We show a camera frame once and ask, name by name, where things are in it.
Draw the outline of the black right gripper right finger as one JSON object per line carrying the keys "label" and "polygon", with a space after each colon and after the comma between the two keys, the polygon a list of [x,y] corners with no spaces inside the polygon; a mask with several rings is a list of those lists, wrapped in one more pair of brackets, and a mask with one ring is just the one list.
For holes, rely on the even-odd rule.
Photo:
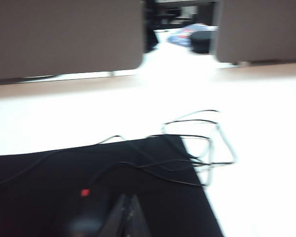
{"label": "black right gripper right finger", "polygon": [[125,221],[125,236],[151,237],[148,223],[136,195],[131,197],[128,205]]}

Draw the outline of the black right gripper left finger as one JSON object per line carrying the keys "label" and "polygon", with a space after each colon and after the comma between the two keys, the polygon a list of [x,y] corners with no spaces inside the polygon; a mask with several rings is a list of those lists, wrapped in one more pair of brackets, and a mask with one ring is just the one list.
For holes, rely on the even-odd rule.
{"label": "black right gripper left finger", "polygon": [[128,196],[122,194],[103,223],[99,237],[123,237],[128,212]]}

